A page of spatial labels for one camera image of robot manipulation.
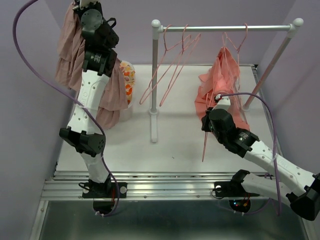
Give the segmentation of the dusty pink ruffled skirt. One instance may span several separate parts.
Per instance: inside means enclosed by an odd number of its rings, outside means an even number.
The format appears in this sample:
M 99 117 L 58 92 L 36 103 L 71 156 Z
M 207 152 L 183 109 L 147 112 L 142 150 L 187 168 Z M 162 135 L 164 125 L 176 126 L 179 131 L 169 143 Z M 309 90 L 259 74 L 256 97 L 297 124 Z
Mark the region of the dusty pink ruffled skirt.
M 82 65 L 85 57 L 85 39 L 81 36 L 81 25 L 78 16 L 74 13 L 72 1 L 64 17 L 57 44 L 59 56 L 55 80 L 61 85 L 80 91 L 82 83 Z M 117 59 L 111 78 L 104 88 L 101 97 L 97 122 L 103 129 L 110 129 L 120 121 L 121 110 L 128 108 L 125 89 L 125 77 L 121 70 L 121 61 Z

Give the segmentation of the coral pink skirt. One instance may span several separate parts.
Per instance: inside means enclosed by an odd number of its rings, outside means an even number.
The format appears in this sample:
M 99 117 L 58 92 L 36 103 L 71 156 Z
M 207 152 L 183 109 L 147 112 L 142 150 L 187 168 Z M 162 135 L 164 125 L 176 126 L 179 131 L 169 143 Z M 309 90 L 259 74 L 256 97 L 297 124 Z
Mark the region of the coral pink skirt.
M 205 116 L 208 107 L 217 105 L 218 94 L 236 92 L 236 81 L 240 76 L 238 62 L 227 47 L 222 47 L 209 71 L 199 75 L 201 81 L 194 101 L 195 111 L 199 119 Z

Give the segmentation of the floral orange yellow skirt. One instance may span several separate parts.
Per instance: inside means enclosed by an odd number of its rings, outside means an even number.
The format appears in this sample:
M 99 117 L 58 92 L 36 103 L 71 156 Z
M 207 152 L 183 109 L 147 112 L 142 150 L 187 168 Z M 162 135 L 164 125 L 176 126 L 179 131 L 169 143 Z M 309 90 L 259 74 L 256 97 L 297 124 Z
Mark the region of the floral orange yellow skirt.
M 133 91 L 136 83 L 136 71 L 134 66 L 125 60 L 120 63 L 120 69 L 124 77 L 124 86 L 126 91 L 127 103 L 130 104 L 133 99 Z

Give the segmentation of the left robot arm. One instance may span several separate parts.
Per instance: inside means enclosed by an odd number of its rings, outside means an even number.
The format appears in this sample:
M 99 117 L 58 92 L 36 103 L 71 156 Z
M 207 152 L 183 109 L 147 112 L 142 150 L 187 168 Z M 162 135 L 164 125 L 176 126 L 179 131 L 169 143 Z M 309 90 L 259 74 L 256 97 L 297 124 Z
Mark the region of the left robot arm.
M 104 18 L 97 0 L 77 0 L 73 11 L 79 17 L 81 35 L 85 40 L 84 60 L 76 106 L 67 127 L 60 129 L 59 136 L 74 147 L 85 162 L 89 180 L 80 187 L 86 193 L 106 197 L 111 193 L 110 171 L 103 160 L 106 135 L 96 116 L 117 59 L 114 48 L 119 37 L 113 30 L 117 22 L 114 17 Z

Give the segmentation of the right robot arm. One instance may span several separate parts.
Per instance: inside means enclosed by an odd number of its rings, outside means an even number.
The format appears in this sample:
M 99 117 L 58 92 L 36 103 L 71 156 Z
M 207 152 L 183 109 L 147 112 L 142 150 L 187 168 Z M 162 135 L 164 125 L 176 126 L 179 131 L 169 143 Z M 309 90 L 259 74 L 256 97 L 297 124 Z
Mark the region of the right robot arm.
M 314 221 L 320 212 L 320 176 L 304 170 L 273 152 L 249 130 L 236 127 L 225 109 L 210 107 L 201 119 L 202 130 L 211 132 L 229 152 L 263 168 L 269 177 L 240 169 L 230 181 L 216 183 L 218 198 L 264 196 L 289 206 L 301 218 Z

